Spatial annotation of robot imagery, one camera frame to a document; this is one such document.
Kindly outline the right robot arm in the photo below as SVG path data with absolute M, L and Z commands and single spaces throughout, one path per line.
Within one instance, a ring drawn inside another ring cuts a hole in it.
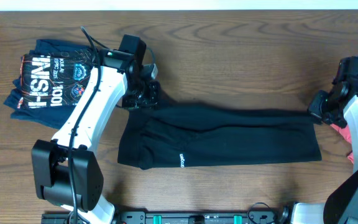
M 358 223 L 358 81 L 345 82 L 347 94 L 334 94 L 342 106 L 343 117 L 352 139 L 354 173 L 336 189 L 325 203 L 294 204 L 290 223 Z

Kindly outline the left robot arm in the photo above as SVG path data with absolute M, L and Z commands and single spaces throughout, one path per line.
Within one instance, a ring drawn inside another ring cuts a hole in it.
M 143 65 L 141 55 L 111 49 L 101 49 L 96 59 L 70 117 L 31 151 L 37 197 L 69 210 L 60 223 L 113 222 L 115 207 L 102 195 L 99 140 L 117 103 L 130 110 L 151 107 L 157 99 L 155 63 Z

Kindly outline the black t-shirt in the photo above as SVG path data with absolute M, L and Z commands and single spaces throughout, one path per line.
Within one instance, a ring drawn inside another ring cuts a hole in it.
M 305 112 L 163 103 L 130 111 L 117 161 L 142 170 L 320 161 Z

